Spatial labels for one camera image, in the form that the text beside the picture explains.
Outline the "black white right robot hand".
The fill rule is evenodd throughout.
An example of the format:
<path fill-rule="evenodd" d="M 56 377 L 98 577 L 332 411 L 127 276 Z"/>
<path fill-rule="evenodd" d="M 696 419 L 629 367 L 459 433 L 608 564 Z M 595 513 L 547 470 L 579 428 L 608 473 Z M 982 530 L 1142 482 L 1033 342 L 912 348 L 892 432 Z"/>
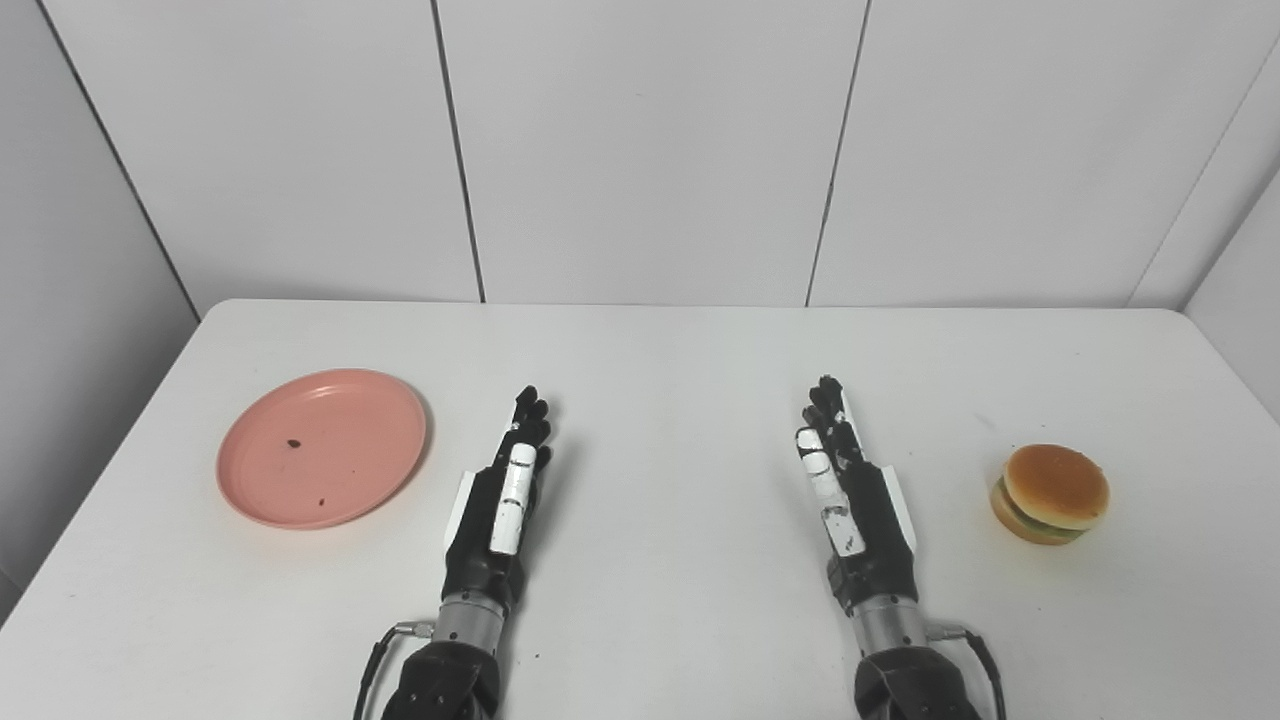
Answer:
<path fill-rule="evenodd" d="M 809 389 L 803 420 L 795 447 L 833 552 L 827 577 L 838 606 L 852 616 L 874 598 L 918 601 L 916 541 L 901 488 L 865 455 L 835 377 Z"/>

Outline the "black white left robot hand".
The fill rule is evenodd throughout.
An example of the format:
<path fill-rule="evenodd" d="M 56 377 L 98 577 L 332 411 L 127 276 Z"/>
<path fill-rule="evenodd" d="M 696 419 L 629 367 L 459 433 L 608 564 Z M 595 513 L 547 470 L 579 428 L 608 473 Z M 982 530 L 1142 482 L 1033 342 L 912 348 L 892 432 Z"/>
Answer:
<path fill-rule="evenodd" d="M 525 387 L 493 461 L 475 474 L 453 539 L 445 551 L 442 598 L 484 597 L 509 612 L 521 600 L 526 573 L 520 556 L 538 507 L 541 473 L 550 461 L 549 405 Z"/>

